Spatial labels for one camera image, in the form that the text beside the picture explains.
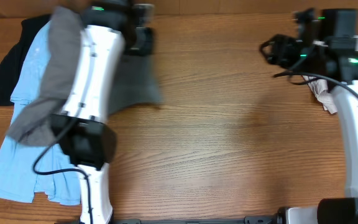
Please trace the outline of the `grey shorts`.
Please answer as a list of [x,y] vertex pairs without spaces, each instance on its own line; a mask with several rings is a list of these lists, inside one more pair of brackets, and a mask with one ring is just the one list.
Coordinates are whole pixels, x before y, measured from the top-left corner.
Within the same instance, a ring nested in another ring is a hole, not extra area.
[[[73,86],[80,58],[80,27],[79,14],[63,6],[55,8],[48,25],[50,57],[39,95],[12,119],[6,133],[8,138],[26,146],[47,146],[54,141],[48,117],[61,110]],[[139,103],[162,102],[149,55],[124,54],[110,84],[109,114]]]

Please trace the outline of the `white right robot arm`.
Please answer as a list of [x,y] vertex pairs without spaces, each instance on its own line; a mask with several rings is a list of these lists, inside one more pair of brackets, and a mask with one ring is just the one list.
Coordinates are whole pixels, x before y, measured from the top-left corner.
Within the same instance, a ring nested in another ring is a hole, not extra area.
[[358,35],[357,9],[296,12],[298,37],[275,35],[260,46],[265,60],[283,76],[302,76],[305,84],[324,80],[341,123],[346,157],[343,198],[326,198],[316,207],[281,208],[271,223],[358,223]]

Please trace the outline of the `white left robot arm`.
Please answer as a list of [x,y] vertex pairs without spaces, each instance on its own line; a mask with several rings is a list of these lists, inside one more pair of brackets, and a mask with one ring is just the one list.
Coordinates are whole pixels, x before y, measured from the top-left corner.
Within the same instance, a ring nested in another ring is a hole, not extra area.
[[133,36],[123,34],[131,6],[130,1],[93,1],[83,13],[73,87],[61,112],[50,118],[56,142],[80,180],[80,223],[114,220],[108,172],[116,150],[116,133],[107,125],[108,107],[126,41],[133,40]]

